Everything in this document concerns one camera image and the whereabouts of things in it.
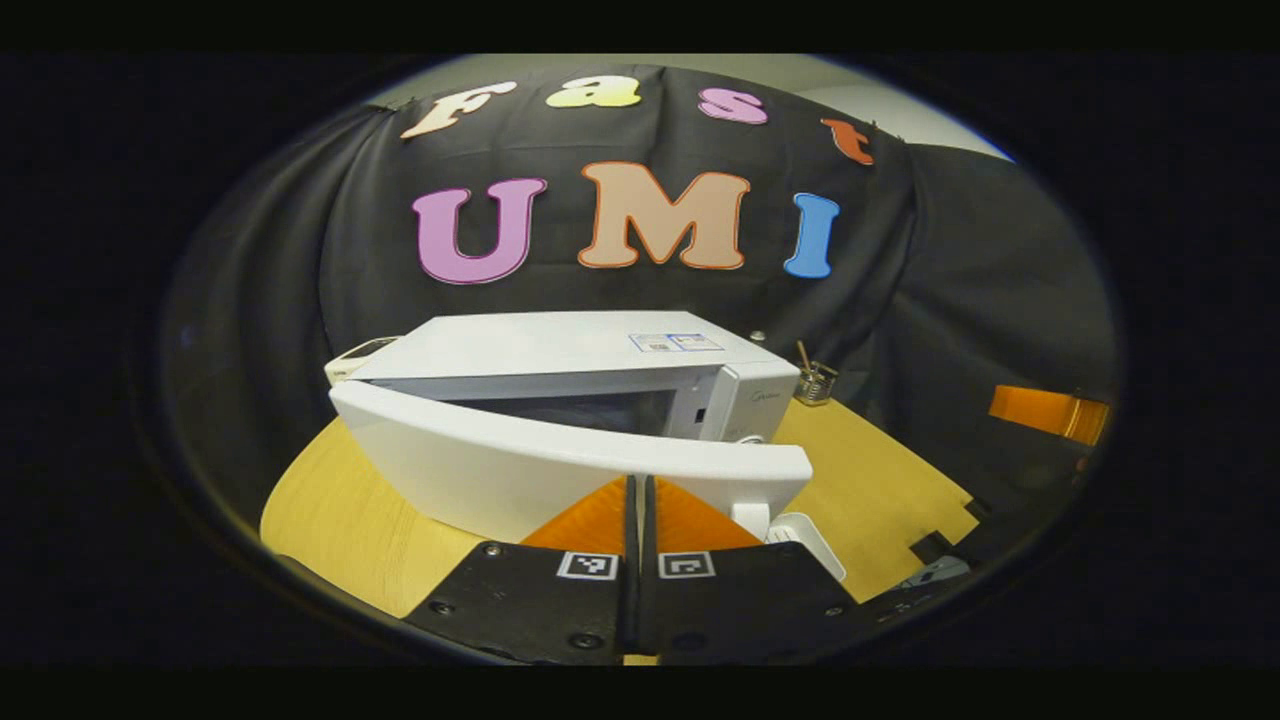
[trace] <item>pink letter u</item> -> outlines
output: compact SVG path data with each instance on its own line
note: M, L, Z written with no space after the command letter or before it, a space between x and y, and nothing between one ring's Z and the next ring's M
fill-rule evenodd
M541 178L518 178L489 186L498 201L498 246L481 256L458 252L458 209L471 199L462 188L442 190L413 201L417 213L417 260L433 278L451 284L488 283L516 272L529 256L534 196L547 190Z

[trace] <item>pen holder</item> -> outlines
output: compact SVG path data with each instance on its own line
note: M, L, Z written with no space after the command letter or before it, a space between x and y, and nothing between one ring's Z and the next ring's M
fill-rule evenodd
M796 383L795 397L809 406L824 405L831 400L831 388L836 384L836 370L822 363L810 363L809 369L800 369L800 382Z

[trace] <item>orange tape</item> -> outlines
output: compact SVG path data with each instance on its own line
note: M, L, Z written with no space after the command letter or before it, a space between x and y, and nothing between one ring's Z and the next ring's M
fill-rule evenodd
M579 500L521 544L623 555L626 550L627 479L618 478Z
M764 544L719 510L691 492L655 480L658 552L699 552Z
M1102 436L1111 407L1060 392L996 386L996 395L987 413L1001 420L1093 446Z

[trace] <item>wooden table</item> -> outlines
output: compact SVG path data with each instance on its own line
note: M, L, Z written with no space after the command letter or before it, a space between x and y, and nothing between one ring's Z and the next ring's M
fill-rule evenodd
M773 442L799 445L813 480L787 506L804 512L844 564L858 601L923 568L910 546L938 530L960 542L978 521L969 493L838 402L795 400ZM485 538L406 502L334 420L280 478L261 538L338 588L404 618Z

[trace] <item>white microwave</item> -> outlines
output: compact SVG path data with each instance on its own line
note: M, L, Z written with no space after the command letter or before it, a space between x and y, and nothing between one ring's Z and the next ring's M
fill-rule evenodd
M330 389L422 514L520 542L625 474L680 484L764 539L809 482L772 445L799 368L682 311L438 316Z

